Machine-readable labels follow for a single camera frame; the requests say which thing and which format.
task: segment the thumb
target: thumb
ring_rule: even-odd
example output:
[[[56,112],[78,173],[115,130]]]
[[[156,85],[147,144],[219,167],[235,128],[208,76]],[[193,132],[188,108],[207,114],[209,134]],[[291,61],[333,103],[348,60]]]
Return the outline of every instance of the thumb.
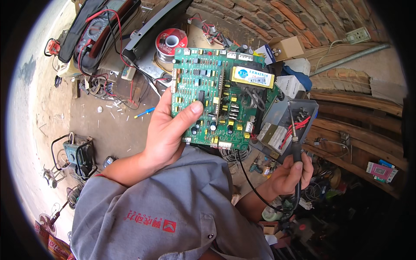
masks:
[[[303,163],[301,161],[297,161],[293,164],[293,166],[290,168],[289,176],[285,180],[285,187],[288,189],[295,188],[296,184],[302,177],[302,169]]]
[[[181,136],[191,125],[196,123],[196,120],[202,115],[204,106],[201,101],[195,101],[190,106],[187,106],[184,110],[172,119],[170,128],[172,134],[175,136]]]

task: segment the metal pipe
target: metal pipe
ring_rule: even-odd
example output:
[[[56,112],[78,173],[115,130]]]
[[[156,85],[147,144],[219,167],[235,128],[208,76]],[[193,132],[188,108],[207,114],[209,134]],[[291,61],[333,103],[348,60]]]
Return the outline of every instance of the metal pipe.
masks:
[[[345,57],[343,59],[337,60],[337,61],[335,61],[333,63],[328,64],[328,65],[325,65],[325,66],[323,66],[321,68],[318,68],[318,70],[316,70],[315,72],[313,72],[312,74],[310,74],[309,77],[315,76],[315,75],[317,75],[317,74],[319,74],[321,72],[324,72],[324,71],[327,71],[329,69],[335,68],[336,66],[339,66],[341,64],[347,63],[347,62],[352,61],[354,59],[361,58],[362,56],[365,56],[365,55],[368,55],[368,54],[371,54],[371,53],[375,53],[375,52],[378,52],[378,51],[381,51],[381,50],[385,50],[385,49],[388,49],[388,48],[390,48],[390,44],[383,43],[383,44],[377,45],[375,47],[368,48],[366,50],[357,52],[357,53],[355,53],[355,54],[353,54],[351,56]]]

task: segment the white electrical socket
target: white electrical socket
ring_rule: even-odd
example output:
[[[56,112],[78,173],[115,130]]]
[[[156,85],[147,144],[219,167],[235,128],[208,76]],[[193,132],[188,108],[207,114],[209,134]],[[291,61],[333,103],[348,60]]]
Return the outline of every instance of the white electrical socket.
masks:
[[[359,42],[371,40],[371,36],[368,33],[366,27],[361,27],[354,31],[347,32],[346,35],[347,35],[347,41],[350,44],[356,44]]]

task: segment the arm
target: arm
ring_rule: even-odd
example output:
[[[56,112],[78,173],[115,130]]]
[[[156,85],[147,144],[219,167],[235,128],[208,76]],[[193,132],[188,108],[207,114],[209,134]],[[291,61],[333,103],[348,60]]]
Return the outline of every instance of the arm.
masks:
[[[289,155],[283,164],[277,168],[267,181],[260,184],[256,191],[268,203],[271,203],[277,196],[295,193],[295,186],[302,178],[302,189],[309,185],[312,177],[312,159],[302,153],[302,162],[293,163],[293,156]],[[251,191],[245,195],[235,205],[238,211],[248,220],[257,223],[261,219],[261,214],[266,208],[266,204]]]
[[[177,161],[185,148],[185,143],[181,142],[182,134],[202,115],[203,105],[195,101],[174,119],[171,117],[171,107],[172,93],[168,88],[150,120],[144,151],[114,161],[102,174],[130,187]]]

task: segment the circuit board component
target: circuit board component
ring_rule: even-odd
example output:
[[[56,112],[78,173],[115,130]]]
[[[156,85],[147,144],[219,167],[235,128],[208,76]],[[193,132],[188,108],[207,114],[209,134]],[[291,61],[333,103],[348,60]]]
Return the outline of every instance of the circuit board component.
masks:
[[[175,60],[172,117],[196,100],[204,105],[202,116],[184,133],[183,141],[220,149],[247,149],[257,109],[250,95],[238,85],[233,70],[257,71],[258,75],[251,78],[260,79],[250,79],[251,83],[267,91],[267,99],[272,101],[269,94],[276,89],[274,75],[261,71],[265,69],[264,58],[227,50],[177,48]]]

